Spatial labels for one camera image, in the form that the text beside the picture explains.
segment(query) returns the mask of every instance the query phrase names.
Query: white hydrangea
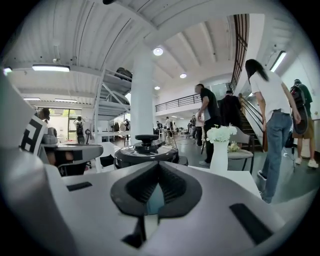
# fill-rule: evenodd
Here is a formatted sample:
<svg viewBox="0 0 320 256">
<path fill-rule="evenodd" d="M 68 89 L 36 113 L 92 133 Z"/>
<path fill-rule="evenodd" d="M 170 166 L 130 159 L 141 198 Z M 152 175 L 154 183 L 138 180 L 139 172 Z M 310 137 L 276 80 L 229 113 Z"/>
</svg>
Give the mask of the white hydrangea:
<svg viewBox="0 0 320 256">
<path fill-rule="evenodd" d="M 220 128 L 211 128 L 206 133 L 207 141 L 211 143 L 215 142 L 227 142 L 230 139 L 230 135 L 237 134 L 237 128 L 229 125 L 229 126 L 220 126 Z"/>
</svg>

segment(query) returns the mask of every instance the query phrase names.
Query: concrete floor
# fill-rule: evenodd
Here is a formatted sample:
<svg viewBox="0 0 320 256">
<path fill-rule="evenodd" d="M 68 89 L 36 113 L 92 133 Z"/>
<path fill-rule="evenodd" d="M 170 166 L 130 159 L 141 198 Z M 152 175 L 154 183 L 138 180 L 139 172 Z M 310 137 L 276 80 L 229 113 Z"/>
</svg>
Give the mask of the concrete floor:
<svg viewBox="0 0 320 256">
<path fill-rule="evenodd" d="M 124 146 L 123 140 L 115 141 L 118 147 Z M 188 158 L 190 166 L 202 167 L 199 165 L 199 161 L 204 160 L 206 157 L 206 149 L 201 155 L 201 147 L 196 145 L 196 141 L 192 138 L 186 138 L 178 136 L 176 137 L 176 144 L 179 150 L 179 155 Z M 272 199 L 272 204 L 278 204 L 287 202 L 291 199 L 301 197 L 320 186 L 320 168 L 311 169 L 307 166 L 308 160 L 304 159 L 301 165 L 297 165 L 294 170 L 293 156 L 291 149 L 287 149 L 287 157 L 282 157 L 279 181 L 275 196 Z M 255 152 L 254 164 L 253 164 L 253 179 L 259 185 L 257 178 L 258 170 L 261 170 L 267 153 Z M 229 160 L 228 170 L 241 171 L 244 160 Z M 245 170 L 250 169 L 250 160 L 247 161 Z"/>
</svg>

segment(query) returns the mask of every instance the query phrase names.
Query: gray chair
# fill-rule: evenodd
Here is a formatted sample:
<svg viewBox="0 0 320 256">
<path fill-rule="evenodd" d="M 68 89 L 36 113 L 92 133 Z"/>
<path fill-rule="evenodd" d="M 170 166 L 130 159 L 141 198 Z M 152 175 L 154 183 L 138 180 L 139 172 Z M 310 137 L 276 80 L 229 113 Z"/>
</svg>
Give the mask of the gray chair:
<svg viewBox="0 0 320 256">
<path fill-rule="evenodd" d="M 251 158 L 250 173 L 252 174 L 252 169 L 254 166 L 254 159 L 255 159 L 255 137 L 243 133 L 238 127 L 236 127 L 236 130 L 237 130 L 236 135 L 230 136 L 230 143 L 236 142 L 241 144 L 248 144 L 248 150 L 240 149 L 237 152 L 228 152 L 228 159 L 233 159 L 233 160 L 245 159 L 242 167 L 242 171 L 243 171 L 246 167 L 247 160 Z"/>
</svg>

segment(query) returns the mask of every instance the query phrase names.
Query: desk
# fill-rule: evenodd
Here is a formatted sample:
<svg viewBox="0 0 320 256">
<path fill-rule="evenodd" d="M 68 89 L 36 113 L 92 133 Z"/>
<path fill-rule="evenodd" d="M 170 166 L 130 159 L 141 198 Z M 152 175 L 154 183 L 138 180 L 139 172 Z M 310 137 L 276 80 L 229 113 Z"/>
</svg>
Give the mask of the desk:
<svg viewBox="0 0 320 256">
<path fill-rule="evenodd" d="M 195 167 L 195 166 L 189 166 L 189 167 L 209 173 L 209 169 L 207 169 L 207 168 L 201 168 L 201 167 Z M 256 183 L 255 183 L 254 179 L 252 178 L 249 171 L 228 170 L 228 171 L 223 171 L 223 172 L 215 172 L 214 174 L 222 176 L 222 177 L 226 177 L 227 179 L 237 183 L 238 185 L 240 185 L 244 189 L 248 190 L 249 192 L 251 192 L 252 194 L 257 196 L 258 198 L 261 198 L 261 195 L 260 195 L 260 192 L 257 188 L 257 185 L 256 185 Z"/>
</svg>

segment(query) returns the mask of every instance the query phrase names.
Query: white ceiling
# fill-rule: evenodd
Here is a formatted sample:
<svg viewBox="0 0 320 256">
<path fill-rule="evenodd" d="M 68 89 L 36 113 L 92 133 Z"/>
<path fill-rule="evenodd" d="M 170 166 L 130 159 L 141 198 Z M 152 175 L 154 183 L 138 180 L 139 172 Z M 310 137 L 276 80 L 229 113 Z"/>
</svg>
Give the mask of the white ceiling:
<svg viewBox="0 0 320 256">
<path fill-rule="evenodd" d="M 8 78 L 24 96 L 50 89 L 41 98 L 61 95 L 92 104 L 102 70 L 132 69 L 140 42 L 151 50 L 163 47 L 163 56 L 155 58 L 154 80 L 165 89 L 182 72 L 193 76 L 202 67 L 233 61 L 232 15 L 273 10 L 274 4 L 264 0 L 118 0 L 110 5 L 43 0 L 7 45 L 10 51 L 1 56 L 1 65 L 13 68 Z M 71 72 L 32 71 L 33 64 L 52 64 L 55 58 L 70 65 Z"/>
</svg>

